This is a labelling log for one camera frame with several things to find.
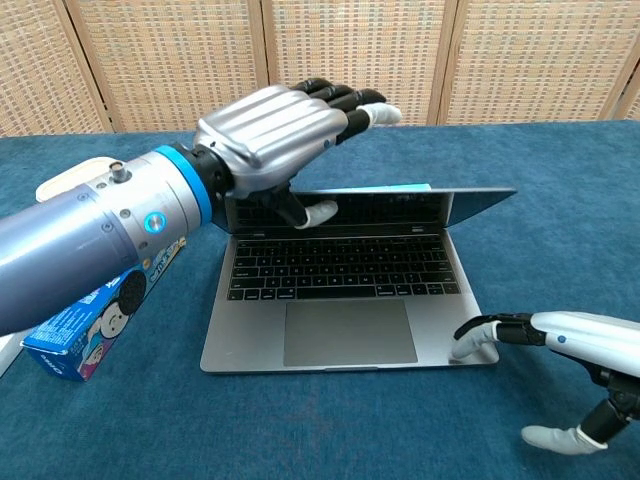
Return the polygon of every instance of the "laptop lid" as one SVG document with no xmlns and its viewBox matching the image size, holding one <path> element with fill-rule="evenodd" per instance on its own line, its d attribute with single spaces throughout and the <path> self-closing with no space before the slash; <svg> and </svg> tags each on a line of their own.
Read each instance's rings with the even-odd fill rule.
<svg viewBox="0 0 640 480">
<path fill-rule="evenodd" d="M 307 230 L 292 229 L 255 201 L 227 198 L 224 225 L 228 233 L 253 238 L 430 233 L 463 222 L 515 193 L 513 188 L 296 192 L 305 206 L 322 200 L 338 204 L 334 217 Z"/>
</svg>

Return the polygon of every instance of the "blue led light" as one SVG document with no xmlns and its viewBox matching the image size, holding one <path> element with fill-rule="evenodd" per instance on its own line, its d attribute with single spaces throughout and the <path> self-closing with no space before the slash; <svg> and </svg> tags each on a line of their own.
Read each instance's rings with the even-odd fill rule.
<svg viewBox="0 0 640 480">
<path fill-rule="evenodd" d="M 149 233 L 160 233 L 167 226 L 167 217 L 162 212 L 151 212 L 144 219 L 144 229 Z"/>
</svg>

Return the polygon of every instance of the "blue ring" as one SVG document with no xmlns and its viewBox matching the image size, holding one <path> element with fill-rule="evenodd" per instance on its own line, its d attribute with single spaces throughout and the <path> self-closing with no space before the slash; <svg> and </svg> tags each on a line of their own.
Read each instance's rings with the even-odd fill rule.
<svg viewBox="0 0 640 480">
<path fill-rule="evenodd" d="M 200 225 L 211 223 L 213 212 L 211 210 L 209 194 L 207 193 L 207 189 L 204 188 L 204 184 L 202 183 L 202 180 L 200 180 L 198 173 L 191 166 L 189 161 L 184 158 L 180 152 L 169 145 L 161 145 L 156 148 L 155 151 L 164 155 L 171 163 L 173 163 L 175 167 L 180 170 L 180 173 L 189 184 L 189 188 L 191 188 L 193 195 L 196 197 L 196 203 L 200 210 Z"/>
</svg>

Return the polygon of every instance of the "gray laptop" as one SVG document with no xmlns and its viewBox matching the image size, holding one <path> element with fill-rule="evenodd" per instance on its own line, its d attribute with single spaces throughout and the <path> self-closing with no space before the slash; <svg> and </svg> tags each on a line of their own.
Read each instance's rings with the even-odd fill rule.
<svg viewBox="0 0 640 480">
<path fill-rule="evenodd" d="M 486 365 L 456 361 L 453 333 L 479 315 L 447 227 L 511 188 L 297 192 L 338 203 L 308 230 L 230 200 L 230 240 L 200 366 L 209 373 Z"/>
</svg>

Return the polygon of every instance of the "blue tablecloth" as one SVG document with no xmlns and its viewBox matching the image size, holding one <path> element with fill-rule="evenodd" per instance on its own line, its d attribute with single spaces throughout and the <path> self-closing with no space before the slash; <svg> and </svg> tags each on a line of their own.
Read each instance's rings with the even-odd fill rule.
<svg viewBox="0 0 640 480">
<path fill-rule="evenodd" d="M 0 139 L 0 216 L 93 156 L 131 159 L 191 132 Z M 518 194 L 451 228 L 480 308 L 640 320 L 640 123 L 398 127 L 328 151 L 297 189 L 429 182 Z M 606 390 L 545 348 L 492 367 L 212 376 L 199 359 L 227 237 L 196 231 L 94 376 L 23 352 L 0 379 L 0 478 L 631 479 L 640 426 L 565 457 L 529 424 L 576 426 Z"/>
</svg>

